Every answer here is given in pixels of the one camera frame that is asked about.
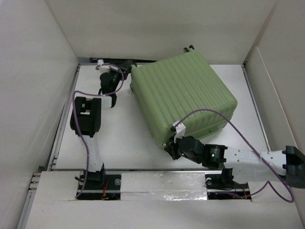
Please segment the green hard-shell suitcase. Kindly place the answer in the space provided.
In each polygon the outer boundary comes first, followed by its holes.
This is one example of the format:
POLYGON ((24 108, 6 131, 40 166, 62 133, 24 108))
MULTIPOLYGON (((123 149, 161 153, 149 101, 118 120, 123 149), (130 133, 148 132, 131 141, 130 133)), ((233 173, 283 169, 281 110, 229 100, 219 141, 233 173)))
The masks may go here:
POLYGON ((192 45, 184 53, 131 69, 131 88, 158 147, 169 144, 181 121, 185 135, 205 138, 227 124, 237 99, 192 45))

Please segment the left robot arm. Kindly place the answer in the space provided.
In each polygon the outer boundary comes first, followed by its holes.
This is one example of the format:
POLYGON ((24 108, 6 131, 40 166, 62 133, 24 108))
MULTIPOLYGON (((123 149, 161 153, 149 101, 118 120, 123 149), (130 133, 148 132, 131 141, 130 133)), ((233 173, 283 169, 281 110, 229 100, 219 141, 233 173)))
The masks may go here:
POLYGON ((86 154, 84 174, 78 178, 83 184, 90 184, 95 189, 106 185, 104 163, 102 161, 97 133, 102 124, 102 110, 116 105, 117 92, 122 88, 131 73, 133 61, 118 63, 98 61, 96 70, 101 72, 100 88, 96 95, 79 92, 82 96, 74 97, 70 127, 81 140, 86 154))

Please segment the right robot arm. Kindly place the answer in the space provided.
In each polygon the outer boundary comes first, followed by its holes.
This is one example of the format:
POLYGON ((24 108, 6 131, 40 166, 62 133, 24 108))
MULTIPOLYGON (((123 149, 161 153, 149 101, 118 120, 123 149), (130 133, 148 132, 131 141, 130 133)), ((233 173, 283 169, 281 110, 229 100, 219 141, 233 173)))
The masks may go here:
POLYGON ((177 160, 184 157, 210 170, 220 169, 224 187, 248 182, 284 180, 289 187, 305 187, 305 156, 294 146, 262 152, 240 150, 224 145, 203 144, 192 136, 170 138, 165 151, 177 160))

